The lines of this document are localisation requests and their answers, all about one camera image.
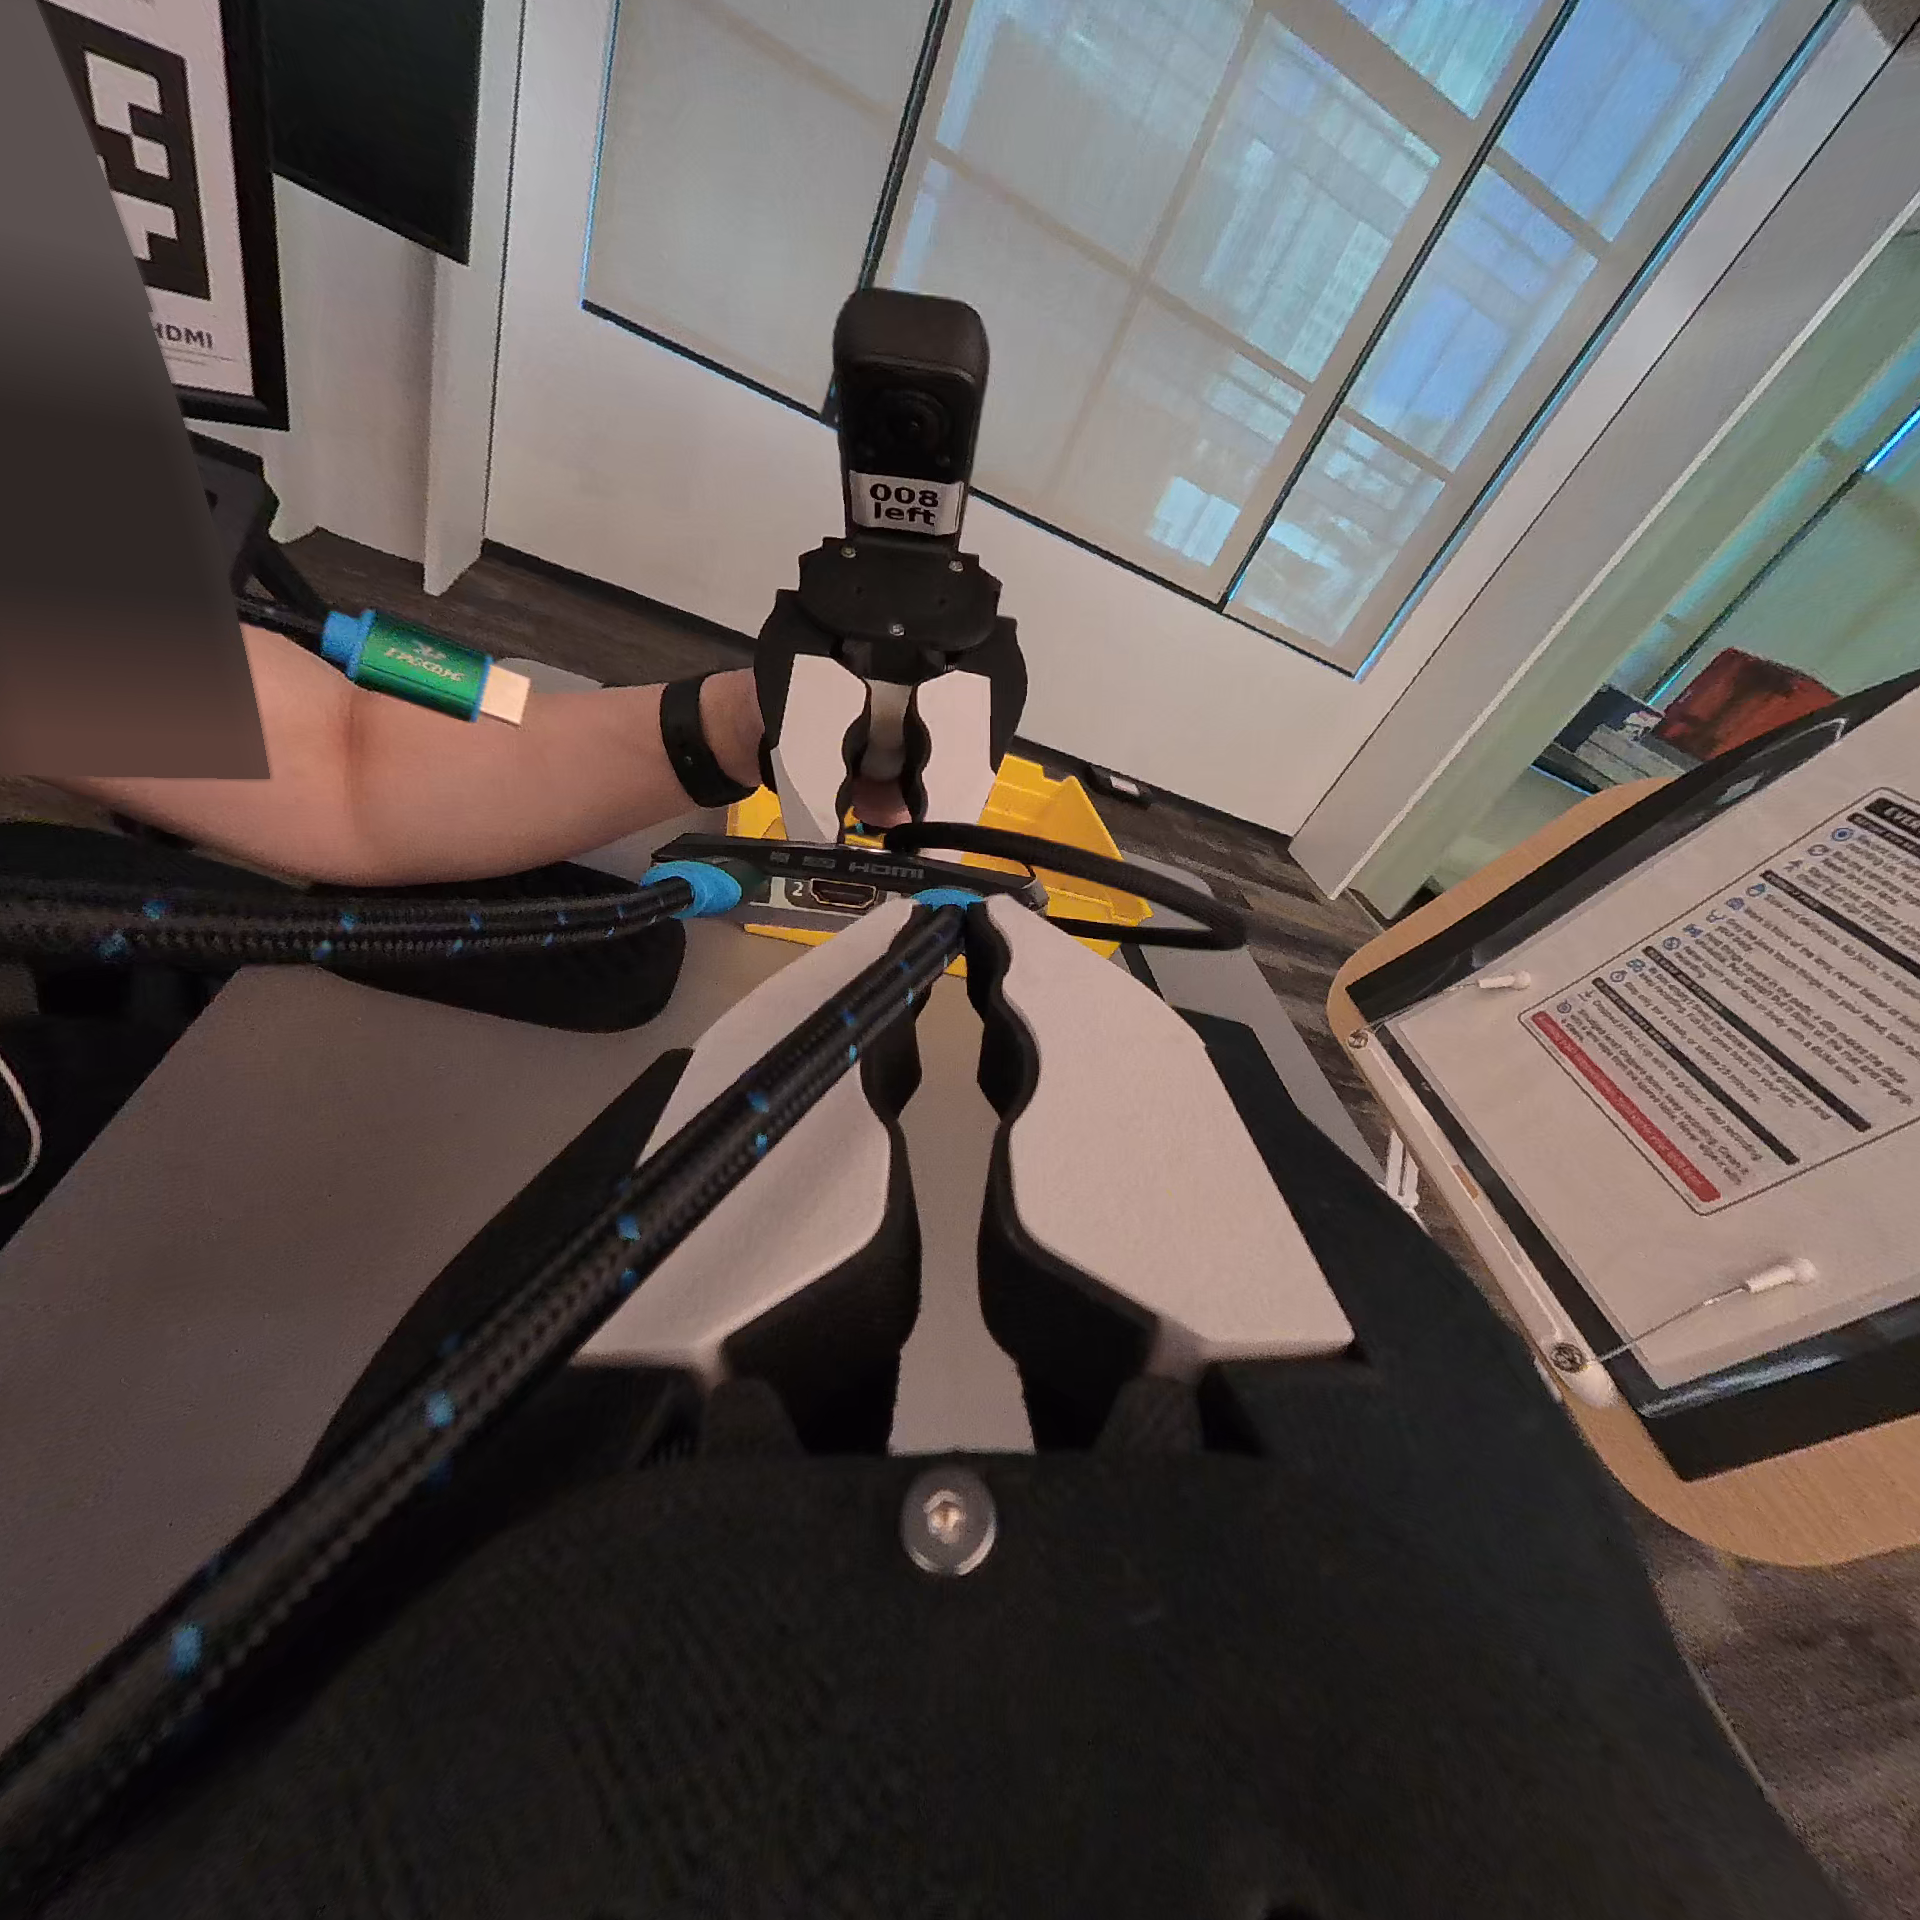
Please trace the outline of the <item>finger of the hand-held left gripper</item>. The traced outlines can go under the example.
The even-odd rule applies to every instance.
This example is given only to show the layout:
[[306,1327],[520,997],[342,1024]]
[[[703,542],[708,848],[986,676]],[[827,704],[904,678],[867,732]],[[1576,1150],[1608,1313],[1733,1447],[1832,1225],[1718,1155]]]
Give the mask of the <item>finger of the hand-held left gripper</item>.
[[914,718],[924,733],[916,769],[916,823],[976,825],[999,773],[994,681],[936,676],[919,686]]
[[831,655],[790,662],[771,764],[785,835],[837,845],[847,832],[851,737],[871,715],[868,683]]

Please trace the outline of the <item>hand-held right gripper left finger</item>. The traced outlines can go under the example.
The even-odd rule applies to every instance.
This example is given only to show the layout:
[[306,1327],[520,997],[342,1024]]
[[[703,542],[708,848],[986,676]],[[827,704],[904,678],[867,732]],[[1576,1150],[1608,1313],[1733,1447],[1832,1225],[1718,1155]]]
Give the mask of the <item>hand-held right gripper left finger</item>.
[[[645,1157],[727,1092],[766,1051],[882,958],[911,903],[891,900],[827,941],[800,947],[694,1043]],[[661,1268],[594,1331],[581,1361],[719,1374],[734,1333],[821,1283],[878,1235],[891,1200],[894,1135],[859,1067],[829,1093]]]

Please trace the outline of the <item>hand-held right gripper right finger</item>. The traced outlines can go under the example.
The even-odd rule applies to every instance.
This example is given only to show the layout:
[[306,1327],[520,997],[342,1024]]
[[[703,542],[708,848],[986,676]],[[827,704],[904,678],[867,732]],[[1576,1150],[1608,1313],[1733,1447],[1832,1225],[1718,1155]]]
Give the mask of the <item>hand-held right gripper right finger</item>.
[[1020,905],[968,909],[994,1114],[986,1329],[1039,1452],[1090,1450],[1147,1380],[1345,1361],[1357,1331],[1203,1029]]

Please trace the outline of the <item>yellow plastic bin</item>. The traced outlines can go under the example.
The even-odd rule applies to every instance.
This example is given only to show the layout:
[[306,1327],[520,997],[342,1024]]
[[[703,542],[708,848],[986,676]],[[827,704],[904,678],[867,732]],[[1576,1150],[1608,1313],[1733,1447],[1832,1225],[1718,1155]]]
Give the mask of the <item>yellow plastic bin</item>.
[[[1053,777],[1040,761],[1018,754],[1002,761],[980,822],[1105,858],[1121,855],[1082,783],[1073,776]],[[781,841],[785,818],[778,793],[762,786],[755,796],[732,803],[729,832],[732,838]],[[1121,953],[1121,934],[1137,929],[1153,914],[1147,900],[1107,882],[1042,871],[1039,883],[1047,897],[1047,918],[1090,922],[1096,931],[1082,934],[1078,941],[1105,960]],[[865,880],[773,875],[757,897],[743,901],[734,918],[751,935],[762,939],[821,945],[891,897]]]

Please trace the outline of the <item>person's left forearm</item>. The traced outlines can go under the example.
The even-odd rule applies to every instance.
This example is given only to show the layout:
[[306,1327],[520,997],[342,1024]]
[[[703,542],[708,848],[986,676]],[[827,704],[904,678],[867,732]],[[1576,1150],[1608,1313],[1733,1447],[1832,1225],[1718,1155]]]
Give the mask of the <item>person's left forearm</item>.
[[350,683],[289,635],[242,637],[267,776],[40,782],[337,885],[513,875],[694,809],[663,743],[658,686],[538,690],[519,723],[462,722]]

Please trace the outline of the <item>black wristband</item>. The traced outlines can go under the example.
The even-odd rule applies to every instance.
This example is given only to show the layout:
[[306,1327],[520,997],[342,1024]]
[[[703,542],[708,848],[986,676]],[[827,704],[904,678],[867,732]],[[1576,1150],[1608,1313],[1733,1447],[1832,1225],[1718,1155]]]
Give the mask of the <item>black wristband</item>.
[[661,687],[658,733],[669,766],[694,807],[719,809],[747,802],[761,789],[762,747],[751,759],[752,777],[739,779],[725,766],[705,718],[705,693],[716,673],[669,681]]

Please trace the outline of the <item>black rectangular desk mat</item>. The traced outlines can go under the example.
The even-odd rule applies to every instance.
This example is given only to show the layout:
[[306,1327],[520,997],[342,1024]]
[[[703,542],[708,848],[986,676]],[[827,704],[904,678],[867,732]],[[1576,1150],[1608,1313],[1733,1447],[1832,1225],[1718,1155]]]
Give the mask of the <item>black rectangular desk mat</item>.
[[1379,1145],[1365,1135],[1247,947],[1125,939],[1116,947],[1116,962],[1189,1021],[1245,1107],[1279,1112],[1291,1105],[1376,1187],[1386,1187],[1389,1164]]

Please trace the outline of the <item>black ribbed pad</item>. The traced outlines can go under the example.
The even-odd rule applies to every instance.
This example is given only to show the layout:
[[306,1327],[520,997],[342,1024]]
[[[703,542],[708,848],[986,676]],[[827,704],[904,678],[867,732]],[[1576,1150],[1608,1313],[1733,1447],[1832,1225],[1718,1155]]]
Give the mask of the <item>black ribbed pad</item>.
[[5,822],[5,962],[47,1002],[207,1002],[235,974],[326,974],[572,1033],[658,1017],[689,928],[650,890],[559,864],[483,880],[290,880],[156,838]]

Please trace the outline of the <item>large window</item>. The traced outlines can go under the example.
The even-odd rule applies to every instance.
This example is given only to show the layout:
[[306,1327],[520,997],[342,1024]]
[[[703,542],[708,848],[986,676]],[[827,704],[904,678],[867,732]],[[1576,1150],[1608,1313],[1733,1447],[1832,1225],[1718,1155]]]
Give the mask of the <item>large window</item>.
[[1845,3],[617,3],[585,304],[971,304],[994,504],[1361,678]]

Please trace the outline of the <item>wooden rimmed instruction sign board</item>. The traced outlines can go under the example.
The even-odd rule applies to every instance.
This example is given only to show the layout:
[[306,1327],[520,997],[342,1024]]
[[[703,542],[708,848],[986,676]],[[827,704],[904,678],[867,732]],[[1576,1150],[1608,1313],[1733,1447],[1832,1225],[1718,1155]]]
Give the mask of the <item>wooden rimmed instruction sign board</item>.
[[1919,1540],[1917,718],[1580,802],[1328,994],[1600,1462],[1758,1564]]

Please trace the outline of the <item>red and blue box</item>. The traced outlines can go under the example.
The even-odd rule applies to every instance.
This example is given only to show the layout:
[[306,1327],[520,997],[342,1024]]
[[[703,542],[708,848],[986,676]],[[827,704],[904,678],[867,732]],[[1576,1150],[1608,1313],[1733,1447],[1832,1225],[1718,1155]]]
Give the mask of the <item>red and blue box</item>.
[[1689,683],[1659,700],[1603,683],[1532,766],[1590,796],[1677,777],[1836,700],[1836,690],[1809,672],[1722,648]]

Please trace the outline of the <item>framed marker sign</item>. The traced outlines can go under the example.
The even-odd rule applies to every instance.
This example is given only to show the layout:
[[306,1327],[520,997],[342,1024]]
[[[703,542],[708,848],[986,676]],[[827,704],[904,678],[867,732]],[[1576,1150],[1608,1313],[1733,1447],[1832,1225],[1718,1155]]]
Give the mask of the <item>framed marker sign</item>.
[[51,1],[186,417],[286,429],[276,186],[257,1]]

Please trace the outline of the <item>black wall panel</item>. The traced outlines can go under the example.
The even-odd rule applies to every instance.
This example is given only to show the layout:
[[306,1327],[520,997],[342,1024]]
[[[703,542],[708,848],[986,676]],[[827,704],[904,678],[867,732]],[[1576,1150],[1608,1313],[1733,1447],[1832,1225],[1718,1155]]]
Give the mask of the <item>black wall panel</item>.
[[484,3],[257,9],[276,176],[464,265]]

